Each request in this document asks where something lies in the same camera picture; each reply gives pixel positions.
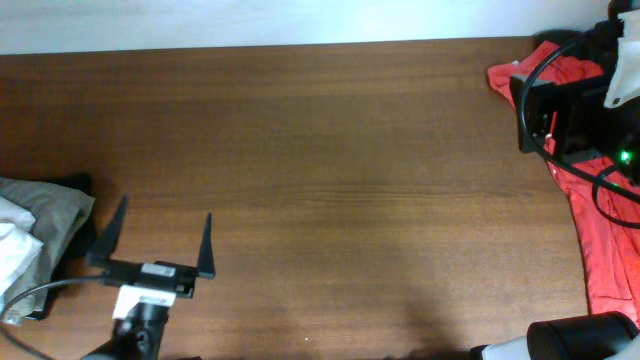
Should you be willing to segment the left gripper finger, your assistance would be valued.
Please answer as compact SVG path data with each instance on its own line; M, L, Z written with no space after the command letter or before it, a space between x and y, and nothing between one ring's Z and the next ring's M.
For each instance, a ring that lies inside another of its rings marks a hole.
M199 247L199 254L196 265L198 276L205 279L214 279L216 275L211 241L212 227L213 217L211 213L208 213L205 220L203 236Z
M86 255L86 262L91 267L105 267L115 252L122 231L128 207L128 197L123 196L117 209L95 243Z

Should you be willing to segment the white printed t-shirt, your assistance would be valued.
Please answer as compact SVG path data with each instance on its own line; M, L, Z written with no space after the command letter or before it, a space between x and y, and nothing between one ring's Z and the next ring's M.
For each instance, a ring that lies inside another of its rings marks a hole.
M32 234L36 218L8 199L1 198L1 303L37 282L43 243Z

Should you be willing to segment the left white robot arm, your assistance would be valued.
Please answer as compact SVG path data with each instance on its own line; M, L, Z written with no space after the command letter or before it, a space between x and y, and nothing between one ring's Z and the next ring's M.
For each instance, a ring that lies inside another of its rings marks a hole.
M212 249L213 217L205 219L197 263L129 262L114 260L128 199L118 207L87 253L87 264L102 270L98 282L119 290L112 319L111 338L85 355L87 359L146 359L159 357L169 310L178 298L191 299L196 280L216 276Z

